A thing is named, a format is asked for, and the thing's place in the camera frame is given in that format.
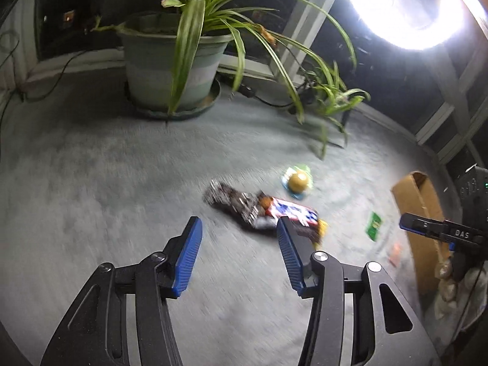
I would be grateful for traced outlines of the white knit gloved right hand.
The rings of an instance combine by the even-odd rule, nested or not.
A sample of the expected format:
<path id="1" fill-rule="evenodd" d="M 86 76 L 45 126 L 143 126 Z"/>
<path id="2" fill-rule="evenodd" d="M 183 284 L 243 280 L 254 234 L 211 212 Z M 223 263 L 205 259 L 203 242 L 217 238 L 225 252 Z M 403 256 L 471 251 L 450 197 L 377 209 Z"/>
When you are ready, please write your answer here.
<path id="1" fill-rule="evenodd" d="M 434 300 L 434 317 L 443 319 L 454 315 L 467 306 L 461 318 L 461 329 L 466 330 L 473 325 L 485 311 L 487 306 L 487 264 L 481 268 L 469 269 L 460 282 L 453 278 L 441 279 L 438 293 Z"/>

